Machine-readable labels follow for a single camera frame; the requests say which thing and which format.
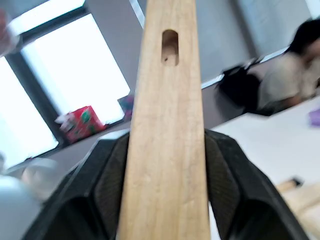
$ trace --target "black bag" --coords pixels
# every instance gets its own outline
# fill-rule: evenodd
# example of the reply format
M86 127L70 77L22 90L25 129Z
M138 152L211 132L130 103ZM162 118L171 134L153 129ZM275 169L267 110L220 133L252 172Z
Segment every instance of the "black bag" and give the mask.
M256 112L258 109L258 92L260 80L255 74L248 73L249 67L236 66L224 71L219 89L245 112Z

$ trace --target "white table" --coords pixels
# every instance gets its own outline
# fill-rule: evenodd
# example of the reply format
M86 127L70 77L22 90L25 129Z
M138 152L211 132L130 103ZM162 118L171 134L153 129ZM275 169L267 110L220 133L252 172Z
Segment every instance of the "white table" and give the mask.
M213 128L237 140L251 162L274 184L293 176L320 181L320 127L309 112L320 108L320 96L264 118L245 114Z

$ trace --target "bright window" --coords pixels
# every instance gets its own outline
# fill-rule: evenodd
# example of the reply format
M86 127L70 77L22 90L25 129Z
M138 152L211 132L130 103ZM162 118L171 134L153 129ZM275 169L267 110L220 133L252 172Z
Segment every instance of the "bright window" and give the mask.
M22 54L60 114L91 105L103 123L123 118L117 100L130 89L91 14L38 38Z
M0 152L6 167L58 144L4 57L0 58Z
M50 0L13 19L10 27L20 34L81 7L85 0Z

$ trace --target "wood grain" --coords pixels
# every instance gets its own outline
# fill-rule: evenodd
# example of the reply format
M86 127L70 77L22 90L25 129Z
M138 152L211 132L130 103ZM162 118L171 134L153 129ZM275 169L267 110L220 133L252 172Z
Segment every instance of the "wood grain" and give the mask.
M195 0L147 4L118 237L210 239Z

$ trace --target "woman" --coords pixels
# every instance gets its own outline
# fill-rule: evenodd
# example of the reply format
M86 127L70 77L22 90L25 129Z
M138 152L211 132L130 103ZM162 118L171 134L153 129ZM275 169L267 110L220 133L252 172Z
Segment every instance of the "woman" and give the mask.
M260 110L273 113L315 96L320 69L320 20L304 22L284 55L270 69L259 87Z

